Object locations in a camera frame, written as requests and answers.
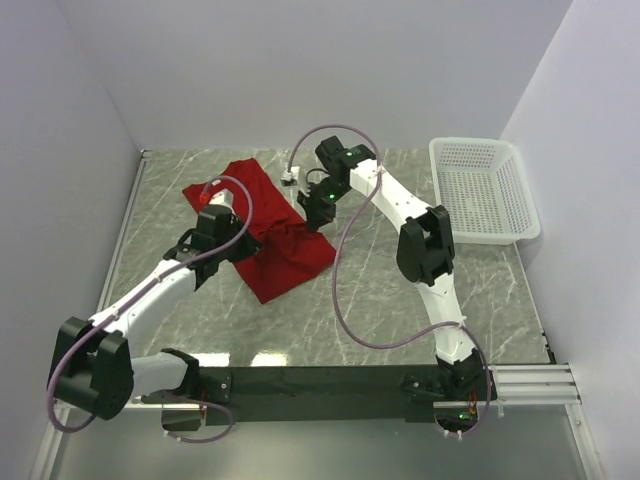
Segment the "red t shirt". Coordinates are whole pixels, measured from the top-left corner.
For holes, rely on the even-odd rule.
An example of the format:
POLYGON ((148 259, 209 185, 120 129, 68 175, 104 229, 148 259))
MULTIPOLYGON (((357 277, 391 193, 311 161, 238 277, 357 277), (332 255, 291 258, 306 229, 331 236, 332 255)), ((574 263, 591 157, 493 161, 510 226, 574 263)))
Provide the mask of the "red t shirt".
MULTIPOLYGON (((220 182, 233 192, 233 209, 242 220, 247 218, 248 206, 253 206, 248 230, 263 247, 234 268, 260 303, 314 279, 333 264, 335 248, 322 233, 307 229, 256 159, 233 161, 222 175, 220 182)), ((191 184, 182 190, 197 212, 204 208, 199 195, 205 187, 191 184)))

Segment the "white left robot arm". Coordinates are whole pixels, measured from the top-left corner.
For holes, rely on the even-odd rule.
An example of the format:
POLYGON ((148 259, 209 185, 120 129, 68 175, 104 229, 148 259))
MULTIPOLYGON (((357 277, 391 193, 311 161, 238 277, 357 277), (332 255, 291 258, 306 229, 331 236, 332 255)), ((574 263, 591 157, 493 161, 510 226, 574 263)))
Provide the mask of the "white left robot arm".
POLYGON ((134 358, 131 346, 215 275, 221 263, 243 261, 260 248, 232 207, 205 206, 195 226, 143 282, 91 318, 70 317, 61 325, 47 402, 60 400, 90 419, 110 420, 137 396, 166 392, 179 402, 193 399, 200 388, 196 358, 172 348, 134 358))

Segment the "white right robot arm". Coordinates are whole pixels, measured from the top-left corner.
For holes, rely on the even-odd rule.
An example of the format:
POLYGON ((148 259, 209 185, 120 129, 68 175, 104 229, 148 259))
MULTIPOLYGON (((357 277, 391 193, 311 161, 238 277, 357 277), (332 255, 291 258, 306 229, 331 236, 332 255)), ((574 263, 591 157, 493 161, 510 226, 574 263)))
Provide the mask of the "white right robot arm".
POLYGON ((318 183, 305 183, 297 195, 307 228, 317 231, 331 223, 338 201, 347 193, 362 194, 398 234, 396 264, 416 287, 430 322, 409 339, 434 335, 440 390, 452 399, 467 400, 477 392, 491 400, 491 371, 479 342, 465 324, 456 294, 455 247, 446 208, 431 206, 412 194, 384 168, 375 146, 347 148, 332 136, 316 147, 315 154, 326 176, 318 183))

